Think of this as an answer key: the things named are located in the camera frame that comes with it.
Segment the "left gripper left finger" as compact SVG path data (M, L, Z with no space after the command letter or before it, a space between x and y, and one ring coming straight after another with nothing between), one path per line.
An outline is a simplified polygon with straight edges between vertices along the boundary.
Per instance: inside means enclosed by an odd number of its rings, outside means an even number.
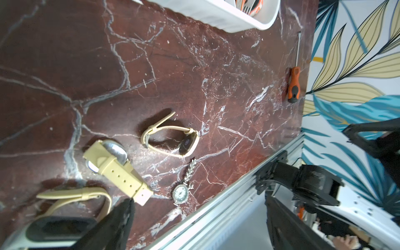
M125 250L134 214L134 199L125 199L71 248L73 250Z

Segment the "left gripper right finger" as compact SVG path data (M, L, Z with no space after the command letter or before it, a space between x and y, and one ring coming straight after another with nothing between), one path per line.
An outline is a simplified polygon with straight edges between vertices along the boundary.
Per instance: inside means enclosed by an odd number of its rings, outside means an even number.
M291 210L273 196L265 197L267 228L275 250L333 250Z

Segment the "small cream watch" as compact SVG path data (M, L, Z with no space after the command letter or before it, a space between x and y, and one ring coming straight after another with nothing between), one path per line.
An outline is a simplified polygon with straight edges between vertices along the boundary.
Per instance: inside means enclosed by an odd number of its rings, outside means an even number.
M83 154L87 167L106 177L121 192L144 206L154 194L134 169L125 148L113 140L97 140Z

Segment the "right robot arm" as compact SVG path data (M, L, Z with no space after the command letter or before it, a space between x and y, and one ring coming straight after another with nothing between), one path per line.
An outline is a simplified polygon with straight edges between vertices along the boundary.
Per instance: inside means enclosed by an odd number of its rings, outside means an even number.
M377 159L396 186L400 185L400 120L351 124L343 130L351 143ZM299 168L274 159L256 173L258 194L271 183L280 184L298 195L312 207L327 206L344 212L366 229L376 230L384 243L400 245L400 218L387 212L372 212L365 198L348 189L337 174L315 165Z

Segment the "white plastic storage box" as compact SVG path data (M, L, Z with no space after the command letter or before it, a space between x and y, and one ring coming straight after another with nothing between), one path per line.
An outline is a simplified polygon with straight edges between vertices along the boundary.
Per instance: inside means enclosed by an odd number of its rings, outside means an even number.
M264 1L261 10L251 17L226 1L154 1L154 3L228 33L253 28L269 29L276 20L281 4L280 1Z

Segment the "orange screwdriver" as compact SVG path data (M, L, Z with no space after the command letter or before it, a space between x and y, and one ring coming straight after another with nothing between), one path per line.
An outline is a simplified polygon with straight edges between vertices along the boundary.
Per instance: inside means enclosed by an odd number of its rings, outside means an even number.
M298 36L298 40L297 40L298 43L297 43L297 49L296 49L295 66L291 70L290 83L288 86L288 95L287 96L288 96L289 103L296 103L300 98L299 77L300 77L301 69L298 66L298 62L299 62L301 32L299 32L297 36Z

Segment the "aluminium front rail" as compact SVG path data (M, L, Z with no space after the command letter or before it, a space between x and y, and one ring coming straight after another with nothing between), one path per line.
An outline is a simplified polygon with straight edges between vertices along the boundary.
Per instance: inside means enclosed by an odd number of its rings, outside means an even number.
M211 250L234 231L265 198L255 189L256 173L278 157L274 153L199 210L148 246L149 250Z

